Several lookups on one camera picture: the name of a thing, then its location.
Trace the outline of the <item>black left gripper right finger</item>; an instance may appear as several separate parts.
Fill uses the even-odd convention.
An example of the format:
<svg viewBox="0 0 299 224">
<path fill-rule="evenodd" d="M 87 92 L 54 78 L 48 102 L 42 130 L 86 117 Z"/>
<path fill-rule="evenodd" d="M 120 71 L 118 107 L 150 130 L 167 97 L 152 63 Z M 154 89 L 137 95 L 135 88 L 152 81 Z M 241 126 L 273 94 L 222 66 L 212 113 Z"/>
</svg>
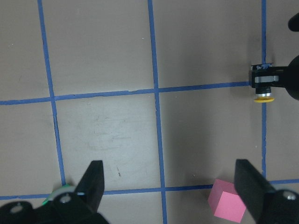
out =
<svg viewBox="0 0 299 224">
<path fill-rule="evenodd" d="M 247 159 L 235 161 L 234 186 L 254 221 L 259 222 L 274 198 L 275 188 Z"/>
</svg>

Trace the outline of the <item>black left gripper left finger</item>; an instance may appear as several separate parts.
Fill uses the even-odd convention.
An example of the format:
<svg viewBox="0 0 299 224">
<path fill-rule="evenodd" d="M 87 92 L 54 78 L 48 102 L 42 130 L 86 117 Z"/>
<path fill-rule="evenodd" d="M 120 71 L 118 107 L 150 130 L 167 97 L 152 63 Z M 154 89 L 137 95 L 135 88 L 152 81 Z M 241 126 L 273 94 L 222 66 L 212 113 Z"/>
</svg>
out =
<svg viewBox="0 0 299 224">
<path fill-rule="evenodd" d="M 105 190 L 103 161 L 91 161 L 74 193 L 93 212 L 97 212 Z"/>
</svg>

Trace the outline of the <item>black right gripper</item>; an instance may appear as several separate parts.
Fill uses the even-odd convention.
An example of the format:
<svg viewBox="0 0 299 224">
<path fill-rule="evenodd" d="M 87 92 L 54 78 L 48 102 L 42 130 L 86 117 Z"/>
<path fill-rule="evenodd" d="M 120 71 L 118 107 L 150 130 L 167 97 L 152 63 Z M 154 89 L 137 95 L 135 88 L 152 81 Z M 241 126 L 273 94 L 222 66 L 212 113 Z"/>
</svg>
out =
<svg viewBox="0 0 299 224">
<path fill-rule="evenodd" d="M 292 32 L 299 31 L 298 13 L 289 19 L 288 28 Z M 287 67 L 252 66 L 249 71 L 249 84 L 252 88 L 284 87 L 293 99 L 299 100 L 299 56 Z"/>
</svg>

